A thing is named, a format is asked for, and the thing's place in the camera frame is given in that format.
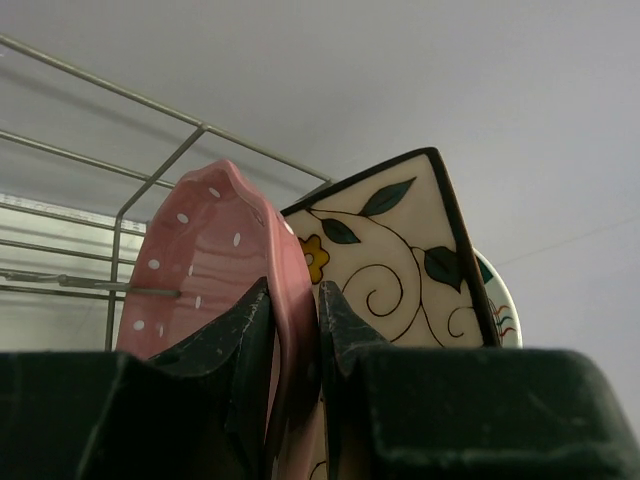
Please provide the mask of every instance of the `orange stripe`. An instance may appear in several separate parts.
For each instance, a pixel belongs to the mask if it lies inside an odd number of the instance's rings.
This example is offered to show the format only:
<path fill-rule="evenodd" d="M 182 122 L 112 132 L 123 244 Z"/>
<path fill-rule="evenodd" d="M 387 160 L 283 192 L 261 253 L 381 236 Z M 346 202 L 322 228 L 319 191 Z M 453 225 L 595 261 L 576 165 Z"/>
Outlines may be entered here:
<path fill-rule="evenodd" d="M 507 327 L 505 328 L 502 333 L 500 334 L 501 337 L 504 337 L 507 333 L 509 332 L 515 332 L 516 329 L 515 328 L 511 328 L 511 327 Z"/>
<path fill-rule="evenodd" d="M 502 312 L 502 310 L 504 310 L 505 308 L 506 308 L 506 309 L 508 309 L 509 307 L 508 307 L 507 305 L 502 305 L 502 306 L 501 306 L 498 310 L 496 310 L 494 313 L 495 313 L 496 315 L 500 315 L 500 312 Z"/>

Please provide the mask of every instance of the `polka dot plate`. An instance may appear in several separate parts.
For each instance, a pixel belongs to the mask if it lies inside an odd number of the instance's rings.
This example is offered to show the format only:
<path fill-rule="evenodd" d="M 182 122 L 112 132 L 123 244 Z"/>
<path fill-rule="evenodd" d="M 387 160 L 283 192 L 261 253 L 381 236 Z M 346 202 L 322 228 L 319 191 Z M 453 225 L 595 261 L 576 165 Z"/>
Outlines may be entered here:
<path fill-rule="evenodd" d="M 311 281 L 291 228 L 231 162 L 187 173 L 158 210 L 131 284 L 181 295 L 129 293 L 116 348 L 156 355 L 226 312 L 263 276 L 277 329 L 267 469 L 272 478 L 299 479 L 311 461 L 319 392 Z"/>

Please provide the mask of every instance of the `vine pattern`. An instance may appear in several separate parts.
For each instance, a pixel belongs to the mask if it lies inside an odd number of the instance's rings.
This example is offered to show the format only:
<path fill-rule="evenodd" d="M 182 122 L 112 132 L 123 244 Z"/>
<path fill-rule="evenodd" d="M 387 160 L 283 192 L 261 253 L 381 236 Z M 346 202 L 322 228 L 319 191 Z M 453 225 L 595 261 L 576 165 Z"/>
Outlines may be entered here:
<path fill-rule="evenodd" d="M 344 222 L 340 221 L 337 218 L 333 218 L 331 216 L 329 217 L 324 216 L 326 214 L 328 215 L 341 214 L 341 215 L 346 215 L 351 217 L 360 217 L 360 218 L 366 219 L 368 222 L 371 222 L 372 224 L 375 224 L 377 227 L 385 229 L 386 231 L 394 235 L 398 240 L 400 240 L 402 244 L 410 252 L 410 255 L 413 258 L 415 267 L 418 272 L 417 278 L 419 279 L 419 282 L 420 282 L 419 292 L 422 293 L 423 278 L 422 278 L 421 268 L 420 268 L 421 265 L 416 256 L 416 252 L 422 252 L 422 254 L 424 254 L 424 260 L 423 260 L 424 271 L 429 276 L 429 278 L 431 278 L 432 280 L 438 283 L 448 285 L 451 288 L 455 289 L 458 293 L 461 293 L 464 274 L 462 269 L 460 268 L 460 260 L 456 252 L 454 252 L 453 250 L 449 249 L 446 246 L 436 246 L 433 248 L 425 249 L 419 246 L 410 245 L 395 230 L 393 230 L 387 225 L 384 225 L 383 223 L 379 222 L 375 218 L 376 216 L 379 216 L 383 213 L 390 211 L 396 205 L 398 205 L 402 201 L 404 196 L 407 194 L 407 192 L 413 185 L 416 178 L 417 177 L 413 177 L 403 182 L 394 183 L 394 184 L 387 185 L 385 187 L 380 188 L 373 195 L 371 195 L 371 197 L 369 197 L 369 199 L 365 202 L 364 206 L 360 209 L 358 213 L 350 213 L 350 212 L 339 211 L 339 210 L 316 209 L 313 207 L 308 207 L 305 210 L 308 214 L 310 214 L 320 222 L 322 231 L 324 232 L 327 239 L 338 245 L 356 245 L 362 242 L 361 242 L 361 239 L 358 238 L 357 234 L 354 233 L 353 230 L 349 228 L 348 225 L 346 225 Z M 312 272 L 313 283 L 314 284 L 320 283 L 320 281 L 323 278 L 322 269 L 330 261 L 329 254 L 326 250 L 322 248 L 320 238 L 317 235 L 311 235 L 307 240 L 299 239 L 299 241 L 303 248 L 305 256 L 308 257 L 307 264 L 309 266 L 310 272 Z M 317 261 L 316 258 L 322 258 L 323 261 Z M 480 272 L 482 274 L 483 281 L 486 284 L 488 281 L 490 281 L 493 278 L 493 275 L 491 274 L 489 269 L 479 260 L 478 260 L 478 265 L 480 266 Z M 373 316 L 382 318 L 382 317 L 386 317 L 393 314 L 401 305 L 402 300 L 404 298 L 405 288 L 403 285 L 402 278 L 391 267 L 384 265 L 382 263 L 371 263 L 363 267 L 360 267 L 354 273 L 352 273 L 349 276 L 349 278 L 346 280 L 346 282 L 342 286 L 342 292 L 343 293 L 345 292 L 345 289 L 349 286 L 351 281 L 356 276 L 360 275 L 365 270 L 369 270 L 372 268 L 386 270 L 388 273 L 392 275 L 393 278 L 395 278 L 395 281 L 397 282 L 400 289 L 399 298 L 395 303 L 395 305 L 392 305 L 390 309 L 384 312 L 376 311 L 371 305 L 371 297 L 376 293 L 377 290 L 374 289 L 367 294 L 365 302 L 366 302 L 366 307 L 368 311 Z M 472 309 L 472 308 L 473 307 L 471 306 L 460 307 L 460 308 L 456 308 L 454 311 L 451 312 L 451 314 L 449 315 L 449 318 L 447 319 L 447 332 L 452 338 L 459 338 L 464 334 L 464 332 L 453 333 L 452 331 L 451 323 L 452 323 L 452 317 L 454 313 L 456 313 L 458 310 L 461 310 L 461 309 Z M 438 336 L 436 335 L 434 329 L 430 324 L 429 316 L 427 315 L 427 312 L 425 310 L 425 307 L 422 301 L 422 295 L 420 295 L 418 305 L 415 309 L 415 312 L 410 322 L 404 327 L 404 329 L 399 334 L 395 335 L 393 338 L 390 338 L 389 340 L 391 342 L 395 342 L 399 340 L 403 335 L 405 335 L 407 331 L 409 331 L 411 326 L 414 324 L 420 311 L 422 311 L 422 313 L 424 314 L 424 317 L 427 322 L 427 326 L 431 334 L 433 335 L 433 338 L 436 340 L 436 342 L 440 346 L 444 347 L 445 343 L 443 339 L 438 338 Z"/>

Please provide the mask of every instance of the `dish rack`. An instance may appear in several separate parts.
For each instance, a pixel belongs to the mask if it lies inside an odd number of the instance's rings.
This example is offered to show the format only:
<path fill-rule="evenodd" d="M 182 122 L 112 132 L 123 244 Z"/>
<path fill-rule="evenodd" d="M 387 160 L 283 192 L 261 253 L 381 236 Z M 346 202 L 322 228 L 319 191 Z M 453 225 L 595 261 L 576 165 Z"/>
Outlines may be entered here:
<path fill-rule="evenodd" d="M 176 110 L 162 102 L 149 98 L 141 93 L 135 92 L 121 85 L 117 85 L 105 78 L 94 75 L 60 58 L 51 56 L 15 38 L 0 34 L 0 45 L 10 50 L 13 50 L 16 53 L 25 55 L 27 57 L 32 58 L 33 60 L 46 64 L 52 68 L 65 72 L 69 75 L 72 75 L 87 83 L 95 85 L 98 88 L 107 90 L 131 102 L 135 102 L 144 107 L 147 107 L 148 109 L 155 110 L 156 112 L 159 112 L 168 117 L 172 117 L 184 124 L 194 127 L 194 130 L 191 133 L 191 135 L 189 135 L 180 144 L 180 146 L 168 158 L 166 158 L 166 160 L 164 160 L 158 166 L 158 168 L 151 174 L 145 174 L 142 172 L 131 170 L 129 168 L 122 167 L 122 166 L 109 163 L 103 160 L 99 160 L 93 157 L 89 157 L 86 155 L 82 155 L 80 153 L 73 152 L 65 148 L 60 148 L 55 145 L 51 145 L 49 143 L 41 142 L 41 141 L 38 141 L 37 139 L 24 137 L 22 135 L 19 135 L 18 133 L 9 132 L 7 130 L 0 129 L 0 139 L 2 140 L 7 140 L 9 142 L 22 145 L 24 147 L 40 150 L 42 152 L 46 152 L 52 155 L 65 158 L 67 160 L 75 162 L 74 165 L 82 164 L 82 165 L 103 170 L 115 175 L 119 175 L 121 177 L 128 177 L 128 178 L 132 178 L 142 182 L 142 185 L 137 189 L 137 191 L 135 191 L 135 193 L 131 195 L 130 198 L 126 199 L 126 201 L 122 203 L 122 207 L 116 213 L 115 221 L 113 222 L 112 225 L 106 224 L 105 222 L 89 220 L 87 218 L 79 218 L 78 216 L 51 212 L 46 209 L 38 209 L 38 208 L 34 208 L 33 206 L 26 205 L 24 203 L 21 204 L 20 202 L 12 202 L 12 203 L 0 202 L 0 208 L 2 209 L 12 210 L 14 212 L 28 214 L 28 215 L 45 217 L 53 220 L 59 220 L 62 222 L 69 222 L 69 223 L 76 224 L 86 228 L 97 228 L 97 229 L 108 230 L 113 232 L 113 241 L 111 244 L 111 255 L 109 256 L 96 255 L 96 254 L 90 254 L 85 252 L 79 252 L 71 249 L 54 248 L 47 245 L 20 242 L 20 241 L 15 241 L 11 239 L 0 238 L 0 246 L 109 262 L 110 275 L 108 280 L 79 277 L 79 276 L 70 276 L 64 273 L 50 274 L 50 273 L 41 273 L 41 272 L 34 272 L 34 271 L 27 271 L 27 270 L 6 269 L 6 268 L 0 269 L 0 277 L 4 277 L 9 282 L 12 282 L 12 281 L 27 282 L 27 283 L 36 283 L 36 284 L 47 283 L 47 284 L 57 284 L 57 286 L 60 287 L 56 289 L 48 289 L 48 288 L 25 287 L 25 286 L 16 286 L 16 285 L 10 285 L 10 284 L 9 285 L 1 284 L 0 292 L 29 293 L 34 295 L 57 295 L 57 296 L 65 296 L 65 297 L 89 298 L 89 299 L 106 301 L 108 304 L 108 307 L 107 307 L 104 349 L 107 351 L 111 350 L 113 345 L 114 324 L 116 319 L 116 303 L 122 301 L 124 298 L 122 295 L 119 295 L 119 293 L 121 294 L 121 293 L 130 292 L 130 291 L 135 291 L 137 293 L 144 293 L 149 295 L 177 296 L 180 294 L 179 292 L 175 292 L 175 291 L 167 291 L 167 290 L 159 290 L 159 289 L 140 289 L 140 288 L 136 289 L 135 287 L 132 287 L 129 283 L 119 282 L 118 281 L 119 266 L 123 263 L 127 263 L 129 265 L 135 263 L 132 260 L 124 260 L 121 258 L 121 252 L 120 252 L 121 239 L 123 234 L 144 237 L 144 229 L 128 228 L 126 226 L 125 215 L 152 186 L 157 185 L 167 189 L 172 189 L 174 187 L 173 183 L 162 180 L 162 176 L 164 175 L 165 172 L 167 172 L 167 170 L 169 170 L 169 168 L 175 165 L 180 160 L 180 158 L 203 135 L 205 134 L 215 135 L 224 140 L 232 142 L 236 145 L 244 147 L 260 155 L 263 155 L 271 160 L 275 160 L 276 162 L 282 163 L 290 168 L 299 170 L 312 177 L 322 180 L 323 184 L 320 185 L 317 189 L 310 192 L 308 195 L 315 193 L 316 191 L 321 190 L 327 187 L 328 185 L 331 185 L 334 181 L 328 175 L 322 172 L 319 172 L 318 170 L 315 170 L 313 168 L 310 168 L 306 165 L 303 165 L 302 163 L 297 162 L 296 160 L 293 160 L 284 155 L 276 153 L 272 150 L 264 148 L 256 143 L 253 143 L 250 140 L 247 140 L 231 132 L 228 132 L 209 122 L 196 118 L 193 115 L 189 115 L 187 113 Z M 106 291 L 108 292 L 108 294 L 105 295 L 101 293 L 95 293 L 95 292 L 92 293 L 92 292 L 87 292 L 82 290 Z"/>

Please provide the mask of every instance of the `dish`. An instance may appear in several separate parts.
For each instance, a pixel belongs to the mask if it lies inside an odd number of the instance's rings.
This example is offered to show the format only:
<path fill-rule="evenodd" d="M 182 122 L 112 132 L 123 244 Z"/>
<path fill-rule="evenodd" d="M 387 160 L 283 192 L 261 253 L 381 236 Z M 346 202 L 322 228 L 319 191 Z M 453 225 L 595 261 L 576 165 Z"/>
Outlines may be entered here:
<path fill-rule="evenodd" d="M 267 477 L 299 479 L 310 462 L 320 378 L 309 273 L 280 213 L 228 160 L 187 173 L 155 215 L 131 285 L 178 298 L 129 293 L 116 348 L 147 359 L 233 306 L 266 276 L 277 342 L 265 440 Z"/>
<path fill-rule="evenodd" d="M 334 281 L 354 313 L 395 345 L 500 345 L 435 148 L 388 160 L 282 213 L 298 236 L 316 297 L 321 281 Z M 316 435 L 313 480 L 326 478 L 324 428 Z"/>
<path fill-rule="evenodd" d="M 480 266 L 482 281 L 487 291 L 489 306 L 500 337 L 500 343 L 503 347 L 522 348 L 520 320 L 509 289 L 493 265 L 477 250 L 476 258 Z"/>

